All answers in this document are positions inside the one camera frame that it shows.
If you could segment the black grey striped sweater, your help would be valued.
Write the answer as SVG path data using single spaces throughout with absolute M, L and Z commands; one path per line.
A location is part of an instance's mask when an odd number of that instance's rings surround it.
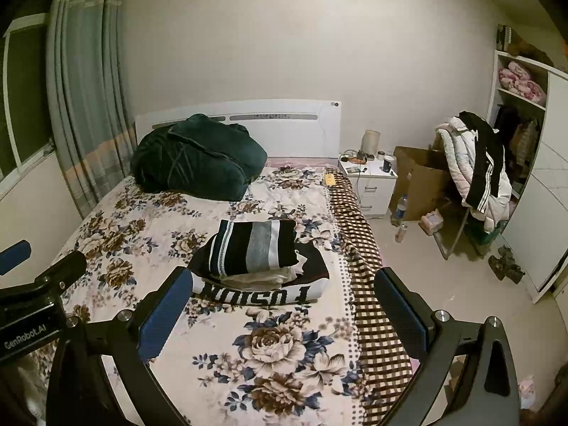
M 223 219 L 208 242 L 208 267 L 218 278 L 270 272 L 299 262 L 292 220 L 234 221 Z

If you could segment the folded white clothes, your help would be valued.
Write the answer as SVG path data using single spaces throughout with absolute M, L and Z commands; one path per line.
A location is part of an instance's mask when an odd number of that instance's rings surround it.
M 272 291 L 296 280 L 302 272 L 293 267 L 284 267 L 266 272 L 246 273 L 220 279 L 223 286 L 245 291 Z

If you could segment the dark shoes on floor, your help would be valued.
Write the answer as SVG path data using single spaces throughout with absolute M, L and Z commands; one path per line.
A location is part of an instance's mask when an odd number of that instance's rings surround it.
M 500 281 L 508 278 L 515 285 L 518 285 L 525 276 L 522 268 L 515 262 L 512 250 L 507 246 L 499 247 L 498 256 L 491 255 L 488 259 L 488 265 Z

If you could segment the small pink bottle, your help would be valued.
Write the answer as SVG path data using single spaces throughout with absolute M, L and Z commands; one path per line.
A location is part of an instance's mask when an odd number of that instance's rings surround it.
M 407 232 L 407 225 L 405 223 L 400 224 L 399 229 L 395 236 L 395 242 L 401 243 L 405 237 L 406 232 Z

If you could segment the plastic water bottle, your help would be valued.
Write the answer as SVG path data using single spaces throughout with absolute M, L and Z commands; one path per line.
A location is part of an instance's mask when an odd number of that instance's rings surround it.
M 407 195 L 404 194 L 401 197 L 399 197 L 399 200 L 395 206 L 395 210 L 391 215 L 391 224 L 393 226 L 399 226 L 400 224 L 403 223 L 406 210 L 407 210 Z

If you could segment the black white FUSION garment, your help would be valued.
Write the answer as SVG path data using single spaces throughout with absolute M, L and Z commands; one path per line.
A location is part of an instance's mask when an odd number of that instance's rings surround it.
M 317 301 L 330 274 L 321 252 L 312 242 L 295 244 L 299 262 L 280 271 L 254 273 L 251 278 L 217 279 L 208 270 L 210 247 L 199 248 L 189 263 L 192 292 L 201 298 L 240 306 L 283 306 Z

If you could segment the dark green velvet duvet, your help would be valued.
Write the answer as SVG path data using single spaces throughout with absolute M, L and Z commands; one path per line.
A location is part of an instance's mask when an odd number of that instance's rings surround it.
M 194 114 L 146 135 L 134 152 L 131 172 L 145 192 L 179 191 L 235 202 L 260 176 L 267 158 L 245 126 Z

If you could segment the green striped curtain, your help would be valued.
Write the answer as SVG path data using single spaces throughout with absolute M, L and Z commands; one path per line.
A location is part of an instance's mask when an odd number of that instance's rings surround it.
M 137 145 L 122 73 L 123 0 L 53 0 L 46 88 L 62 175 L 81 217 L 129 173 Z

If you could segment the brown cardboard box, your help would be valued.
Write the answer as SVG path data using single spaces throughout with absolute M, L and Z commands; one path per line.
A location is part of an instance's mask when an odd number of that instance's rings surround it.
M 394 151 L 398 175 L 389 210 L 406 196 L 405 220 L 419 220 L 436 209 L 449 183 L 449 167 L 443 151 L 397 146 Z

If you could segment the white nightstand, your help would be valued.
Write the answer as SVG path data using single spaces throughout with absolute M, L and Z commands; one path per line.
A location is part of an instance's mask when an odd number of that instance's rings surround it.
M 339 167 L 349 179 L 365 217 L 383 218 L 390 213 L 389 204 L 398 179 L 393 165 L 394 161 L 390 160 L 390 169 L 385 171 L 384 157 L 366 162 L 349 154 L 339 157 Z

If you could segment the beige table lamp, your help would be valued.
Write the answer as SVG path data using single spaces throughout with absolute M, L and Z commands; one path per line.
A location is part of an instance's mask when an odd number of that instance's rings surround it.
M 379 151 L 380 133 L 376 130 L 366 130 L 361 140 L 360 151 L 365 155 L 376 155 Z

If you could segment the white wardrobe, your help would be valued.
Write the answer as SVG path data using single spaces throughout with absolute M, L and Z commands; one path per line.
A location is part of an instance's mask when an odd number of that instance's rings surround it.
M 519 62 L 546 93 L 543 106 L 502 87 L 498 69 Z M 507 25 L 496 35 L 487 121 L 503 128 L 512 213 L 502 237 L 534 301 L 567 268 L 567 75 Z

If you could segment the white bed headboard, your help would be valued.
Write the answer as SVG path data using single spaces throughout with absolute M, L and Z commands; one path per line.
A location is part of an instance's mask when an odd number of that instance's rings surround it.
M 332 100 L 258 99 L 191 105 L 135 117 L 137 139 L 193 114 L 241 124 L 272 158 L 328 158 L 340 152 L 342 103 Z

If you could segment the pink folded blanket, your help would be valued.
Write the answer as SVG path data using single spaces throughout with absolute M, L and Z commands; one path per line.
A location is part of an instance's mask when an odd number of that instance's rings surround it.
M 507 91 L 516 94 L 530 102 L 543 106 L 546 102 L 546 93 L 533 81 L 530 72 L 519 64 L 511 61 L 507 67 L 498 69 L 499 83 Z

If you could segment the window frame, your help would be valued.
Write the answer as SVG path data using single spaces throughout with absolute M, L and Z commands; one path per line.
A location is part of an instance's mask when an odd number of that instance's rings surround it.
M 20 16 L 1 35 L 1 195 L 54 152 L 46 91 L 47 14 Z

